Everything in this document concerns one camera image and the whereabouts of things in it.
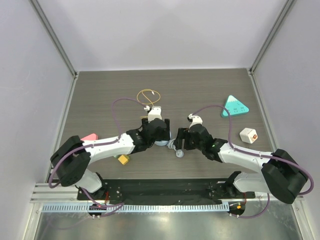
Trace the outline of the round light blue power strip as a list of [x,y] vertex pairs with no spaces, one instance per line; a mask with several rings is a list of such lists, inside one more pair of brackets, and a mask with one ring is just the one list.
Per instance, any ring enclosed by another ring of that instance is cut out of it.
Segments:
[[155,145],[164,147],[169,144],[169,141],[172,139],[172,133],[170,130],[167,130],[160,134],[160,136],[154,142]]

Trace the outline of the yellow cube plug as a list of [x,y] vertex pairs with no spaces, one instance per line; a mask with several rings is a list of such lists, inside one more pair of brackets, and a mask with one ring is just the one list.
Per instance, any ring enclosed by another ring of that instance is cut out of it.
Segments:
[[125,166],[130,161],[130,156],[122,154],[117,159],[123,166]]

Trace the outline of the teal triangular power socket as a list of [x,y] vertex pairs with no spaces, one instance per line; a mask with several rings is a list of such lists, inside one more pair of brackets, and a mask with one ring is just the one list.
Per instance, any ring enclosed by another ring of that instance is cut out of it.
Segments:
[[224,108],[221,112],[222,118],[227,118],[230,116],[244,115],[250,112],[250,109],[239,101],[233,95],[229,95],[225,101]]

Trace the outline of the white cube plug with sticker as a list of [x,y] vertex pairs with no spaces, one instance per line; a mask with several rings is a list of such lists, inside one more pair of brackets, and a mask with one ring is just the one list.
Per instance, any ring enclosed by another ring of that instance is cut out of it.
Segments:
[[239,133],[239,136],[242,142],[248,144],[253,144],[258,139],[257,131],[247,127]]

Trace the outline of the pink triangular power socket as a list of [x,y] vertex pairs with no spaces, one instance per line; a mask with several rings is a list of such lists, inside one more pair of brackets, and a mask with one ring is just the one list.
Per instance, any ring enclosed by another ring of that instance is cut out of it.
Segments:
[[96,141],[98,139],[99,139],[99,137],[95,133],[91,133],[91,134],[81,138],[82,141]]

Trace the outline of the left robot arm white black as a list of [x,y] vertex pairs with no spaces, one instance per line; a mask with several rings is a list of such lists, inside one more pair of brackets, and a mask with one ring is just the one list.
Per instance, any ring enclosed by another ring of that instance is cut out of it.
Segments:
[[63,187],[75,185],[83,194],[94,200],[102,199],[108,187],[97,172],[88,170],[94,162],[116,155],[132,155],[144,152],[157,141],[170,140],[170,120],[156,118],[142,119],[141,126],[111,138],[100,140],[81,140],[79,136],[70,137],[50,158],[53,177],[58,177],[58,184]]

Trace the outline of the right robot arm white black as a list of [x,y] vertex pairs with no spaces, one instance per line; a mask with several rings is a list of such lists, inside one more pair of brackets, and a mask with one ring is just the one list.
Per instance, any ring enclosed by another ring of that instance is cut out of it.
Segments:
[[200,123],[179,128],[171,145],[176,151],[199,150],[211,161],[252,170],[252,173],[239,172],[229,177],[225,191],[231,198],[245,192],[264,192],[285,204],[292,204],[309,180],[307,173],[286,151],[263,152],[240,147],[212,137]]

